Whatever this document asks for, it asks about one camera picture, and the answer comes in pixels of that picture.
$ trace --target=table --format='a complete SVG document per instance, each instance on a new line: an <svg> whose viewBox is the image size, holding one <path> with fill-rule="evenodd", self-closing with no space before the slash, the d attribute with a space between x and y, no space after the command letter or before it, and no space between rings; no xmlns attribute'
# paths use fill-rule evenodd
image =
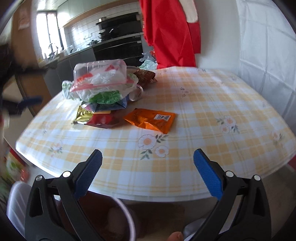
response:
<svg viewBox="0 0 296 241"><path fill-rule="evenodd" d="M79 102L55 96L18 139L16 149L58 177L94 149L103 165L90 191L138 201L185 201L210 194L193 164L201 148L238 177L265 177L296 154L285 121L234 74L189 67L156 70L158 83L130 102L134 108L177 114L167 135L124 121L114 129L73 125Z"/></svg>

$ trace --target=upper cabinet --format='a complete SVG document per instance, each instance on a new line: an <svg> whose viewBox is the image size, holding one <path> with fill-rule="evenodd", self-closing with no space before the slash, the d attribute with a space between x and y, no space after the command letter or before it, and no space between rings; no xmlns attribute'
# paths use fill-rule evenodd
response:
<svg viewBox="0 0 296 241"><path fill-rule="evenodd" d="M83 13L82 5L84 5L88 1L91 1L91 0L86 0L86 1L68 0L69 14L70 14L71 19Z"/></svg>
<svg viewBox="0 0 296 241"><path fill-rule="evenodd" d="M83 3L83 12L86 12L94 7L102 5L104 0L87 0Z"/></svg>
<svg viewBox="0 0 296 241"><path fill-rule="evenodd" d="M68 0L57 8L59 27L64 26L70 19L90 9L114 1L116 0Z"/></svg>
<svg viewBox="0 0 296 241"><path fill-rule="evenodd" d="M65 25L71 19L69 11L69 0L64 2L62 5L57 8L57 22L59 28Z"/></svg>

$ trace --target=red curtain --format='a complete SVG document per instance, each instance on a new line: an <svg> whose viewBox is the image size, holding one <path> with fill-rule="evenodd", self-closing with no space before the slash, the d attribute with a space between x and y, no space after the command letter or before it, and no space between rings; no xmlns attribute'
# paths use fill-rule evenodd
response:
<svg viewBox="0 0 296 241"><path fill-rule="evenodd" d="M144 37L153 46L158 69L170 66L195 67L200 53L199 22L188 23L179 0L140 0Z"/></svg>

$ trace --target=orange snack bag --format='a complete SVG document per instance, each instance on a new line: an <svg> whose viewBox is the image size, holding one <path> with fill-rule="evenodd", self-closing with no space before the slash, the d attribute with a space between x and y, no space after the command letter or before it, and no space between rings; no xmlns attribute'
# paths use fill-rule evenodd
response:
<svg viewBox="0 0 296 241"><path fill-rule="evenodd" d="M159 110L135 109L131 113L128 113L124 119L137 127L167 134L175 116L175 113Z"/></svg>

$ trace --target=barcode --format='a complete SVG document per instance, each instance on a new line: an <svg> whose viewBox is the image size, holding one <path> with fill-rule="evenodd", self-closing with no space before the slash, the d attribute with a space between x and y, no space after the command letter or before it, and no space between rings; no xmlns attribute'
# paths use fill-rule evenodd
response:
<svg viewBox="0 0 296 241"><path fill-rule="evenodd" d="M160 114L157 114L154 119L155 120L165 120L165 121L168 121L170 118L170 115L160 115Z"/></svg>

